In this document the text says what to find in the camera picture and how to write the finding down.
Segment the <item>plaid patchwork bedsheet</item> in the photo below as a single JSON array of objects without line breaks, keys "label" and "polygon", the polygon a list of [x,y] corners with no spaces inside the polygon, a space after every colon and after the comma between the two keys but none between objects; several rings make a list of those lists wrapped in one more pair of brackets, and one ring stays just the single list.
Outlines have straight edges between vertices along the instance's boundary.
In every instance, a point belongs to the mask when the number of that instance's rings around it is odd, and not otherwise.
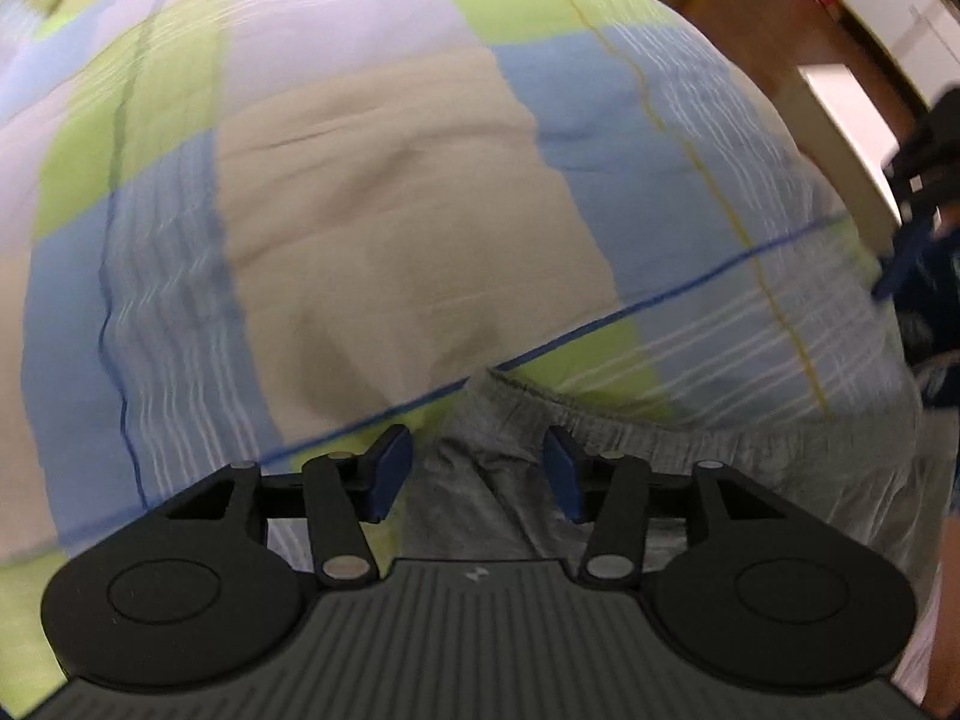
[{"label": "plaid patchwork bedsheet", "polygon": [[2,704],[73,553],[501,367],[680,426],[904,415],[875,266],[658,0],[2,0]]}]

